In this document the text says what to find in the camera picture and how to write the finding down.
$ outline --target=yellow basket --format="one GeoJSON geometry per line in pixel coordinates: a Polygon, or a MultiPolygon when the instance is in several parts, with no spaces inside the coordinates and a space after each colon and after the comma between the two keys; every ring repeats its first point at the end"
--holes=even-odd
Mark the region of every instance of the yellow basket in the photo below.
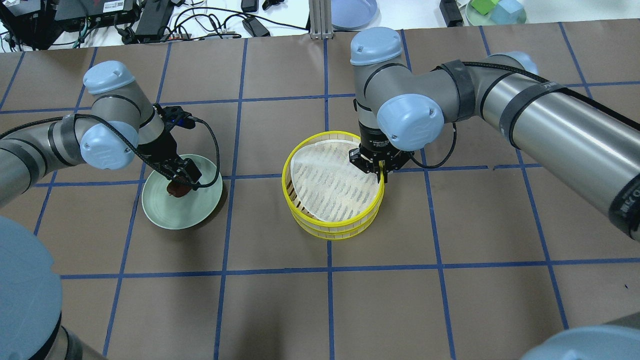
{"type": "Polygon", "coordinates": [[[282,192],[284,193],[285,200],[289,205],[291,214],[293,214],[293,219],[295,219],[298,225],[300,225],[300,227],[302,227],[306,232],[325,240],[345,240],[360,234],[369,225],[371,225],[373,219],[378,214],[380,203],[382,203],[382,196],[385,193],[385,182],[380,181],[380,187],[378,188],[375,199],[371,205],[357,216],[338,222],[324,222],[318,220],[315,216],[311,215],[307,209],[302,206],[300,200],[298,200],[298,195],[296,194],[296,190],[293,188],[293,182],[291,181],[289,165],[291,164],[291,158],[293,155],[303,146],[325,140],[348,140],[359,143],[360,137],[344,131],[327,131],[311,136],[301,142],[295,149],[293,149],[287,158],[287,162],[284,164],[284,168],[282,169],[282,192]]]}

